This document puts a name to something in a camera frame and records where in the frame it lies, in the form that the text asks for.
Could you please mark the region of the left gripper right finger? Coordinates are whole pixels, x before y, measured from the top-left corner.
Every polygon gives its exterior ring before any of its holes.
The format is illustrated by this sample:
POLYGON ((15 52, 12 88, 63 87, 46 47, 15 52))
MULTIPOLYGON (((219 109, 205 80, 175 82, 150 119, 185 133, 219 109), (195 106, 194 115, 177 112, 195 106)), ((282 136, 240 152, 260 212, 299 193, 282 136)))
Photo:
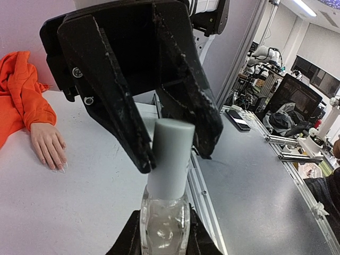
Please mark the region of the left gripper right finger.
POLYGON ((188 255, 222 255, 208 234, 197 212, 190 208, 188 255))

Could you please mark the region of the white nail polish cap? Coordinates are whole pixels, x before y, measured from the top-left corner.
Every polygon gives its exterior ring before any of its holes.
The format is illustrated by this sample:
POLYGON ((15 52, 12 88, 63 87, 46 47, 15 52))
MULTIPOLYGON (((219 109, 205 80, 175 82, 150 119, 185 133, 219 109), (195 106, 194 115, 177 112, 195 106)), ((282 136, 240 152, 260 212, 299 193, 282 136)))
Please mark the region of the white nail polish cap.
POLYGON ((155 199, 176 200, 184 195, 195 126, 160 118, 155 123, 152 151, 156 168, 148 174, 147 191, 155 199))

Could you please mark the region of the clear nail polish bottle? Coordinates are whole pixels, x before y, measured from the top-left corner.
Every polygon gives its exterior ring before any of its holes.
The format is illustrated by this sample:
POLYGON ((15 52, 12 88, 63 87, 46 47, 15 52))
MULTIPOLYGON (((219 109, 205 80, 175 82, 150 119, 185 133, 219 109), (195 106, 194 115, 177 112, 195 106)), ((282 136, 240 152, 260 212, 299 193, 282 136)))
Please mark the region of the clear nail polish bottle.
POLYGON ((139 227, 141 254, 186 254, 190 233, 187 195, 176 200, 162 200, 145 189, 139 227))

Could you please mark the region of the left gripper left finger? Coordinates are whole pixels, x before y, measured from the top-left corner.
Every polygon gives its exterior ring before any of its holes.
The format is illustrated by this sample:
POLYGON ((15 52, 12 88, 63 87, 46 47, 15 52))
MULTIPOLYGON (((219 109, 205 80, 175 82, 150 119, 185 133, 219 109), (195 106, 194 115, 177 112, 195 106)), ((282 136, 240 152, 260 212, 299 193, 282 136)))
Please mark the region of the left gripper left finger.
POLYGON ((132 212, 120 235, 106 255, 141 254, 140 211, 132 212))

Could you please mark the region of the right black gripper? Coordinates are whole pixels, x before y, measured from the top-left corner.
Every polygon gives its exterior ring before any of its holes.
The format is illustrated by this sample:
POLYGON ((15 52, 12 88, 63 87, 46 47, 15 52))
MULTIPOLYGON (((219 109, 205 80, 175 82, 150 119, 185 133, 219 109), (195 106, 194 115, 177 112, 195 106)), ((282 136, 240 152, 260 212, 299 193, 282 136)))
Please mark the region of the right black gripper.
POLYGON ((39 34, 59 90, 70 102, 79 94, 94 97, 89 115, 115 136, 142 174, 156 161, 132 94, 156 88, 172 117, 195 125, 194 146, 202 158, 211 158, 223 121, 184 3, 95 4, 47 20, 39 34))

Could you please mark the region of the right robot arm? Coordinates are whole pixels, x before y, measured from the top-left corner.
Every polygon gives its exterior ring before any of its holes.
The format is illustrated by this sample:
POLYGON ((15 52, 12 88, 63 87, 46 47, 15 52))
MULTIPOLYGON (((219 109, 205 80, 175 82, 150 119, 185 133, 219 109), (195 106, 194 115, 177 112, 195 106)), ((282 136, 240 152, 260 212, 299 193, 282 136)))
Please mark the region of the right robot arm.
POLYGON ((156 167, 134 96, 155 91, 174 119, 195 126, 193 143, 209 158, 223 123, 194 41, 221 34, 228 1, 110 1, 47 20, 40 38, 68 101, 119 141, 137 169, 156 167))

